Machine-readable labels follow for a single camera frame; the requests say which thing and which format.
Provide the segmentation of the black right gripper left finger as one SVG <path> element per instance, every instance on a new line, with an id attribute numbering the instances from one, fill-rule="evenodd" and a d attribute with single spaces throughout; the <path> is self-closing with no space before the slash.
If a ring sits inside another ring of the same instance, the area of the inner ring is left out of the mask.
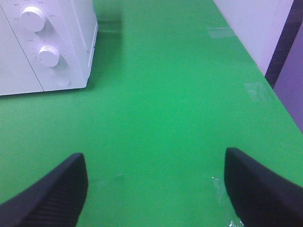
<path id="1" fill-rule="evenodd" d="M 83 153 L 74 153 L 0 206 L 2 227 L 74 227 L 88 193 Z"/>

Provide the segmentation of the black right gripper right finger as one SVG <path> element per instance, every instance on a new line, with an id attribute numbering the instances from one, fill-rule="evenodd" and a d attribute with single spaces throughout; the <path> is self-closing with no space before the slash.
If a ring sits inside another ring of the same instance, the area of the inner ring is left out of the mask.
<path id="1" fill-rule="evenodd" d="M 301 227 L 303 188 L 276 174 L 238 148 L 227 148 L 224 184 L 246 227 Z"/>

